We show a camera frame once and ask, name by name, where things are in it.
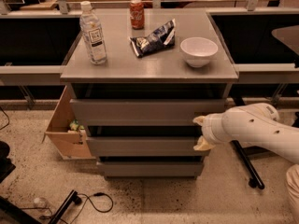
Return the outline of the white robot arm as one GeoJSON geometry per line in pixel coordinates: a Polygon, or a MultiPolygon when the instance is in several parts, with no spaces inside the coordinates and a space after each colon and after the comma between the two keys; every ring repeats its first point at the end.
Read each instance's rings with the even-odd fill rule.
{"type": "Polygon", "coordinates": [[[270,150],[299,163],[299,129],[279,123],[278,111],[269,104],[235,106],[223,113],[196,117],[202,139],[210,145],[238,141],[270,150]]]}

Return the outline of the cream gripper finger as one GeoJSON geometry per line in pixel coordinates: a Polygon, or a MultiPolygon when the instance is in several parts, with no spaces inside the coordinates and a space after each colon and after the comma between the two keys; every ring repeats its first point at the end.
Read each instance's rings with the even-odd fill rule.
{"type": "Polygon", "coordinates": [[[202,125],[204,123],[205,118],[206,118],[205,116],[198,116],[194,118],[192,122],[197,125],[202,125]]]}
{"type": "Polygon", "coordinates": [[[208,151],[214,148],[214,145],[208,143],[208,141],[203,137],[200,136],[197,140],[197,144],[193,147],[195,151],[208,151]]]}

